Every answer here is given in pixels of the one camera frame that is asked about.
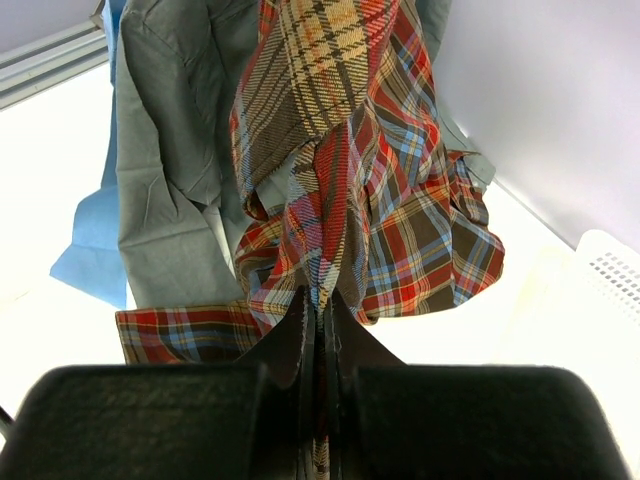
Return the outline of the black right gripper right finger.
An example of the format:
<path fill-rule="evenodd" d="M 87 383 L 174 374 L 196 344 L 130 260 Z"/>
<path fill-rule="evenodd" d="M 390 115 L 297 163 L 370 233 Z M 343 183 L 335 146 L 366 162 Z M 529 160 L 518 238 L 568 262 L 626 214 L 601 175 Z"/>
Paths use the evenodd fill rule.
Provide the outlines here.
<path fill-rule="evenodd" d="M 558 367 L 408 365 L 325 312 L 334 479 L 625 479 L 592 390 Z"/>

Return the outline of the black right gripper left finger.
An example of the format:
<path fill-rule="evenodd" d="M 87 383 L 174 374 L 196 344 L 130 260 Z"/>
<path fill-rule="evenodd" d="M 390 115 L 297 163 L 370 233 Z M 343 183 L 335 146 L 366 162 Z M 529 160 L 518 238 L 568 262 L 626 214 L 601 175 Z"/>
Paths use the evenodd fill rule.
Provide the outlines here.
<path fill-rule="evenodd" d="M 310 313 L 284 317 L 232 363 L 69 366 L 2 428 L 5 479 L 306 479 Z"/>

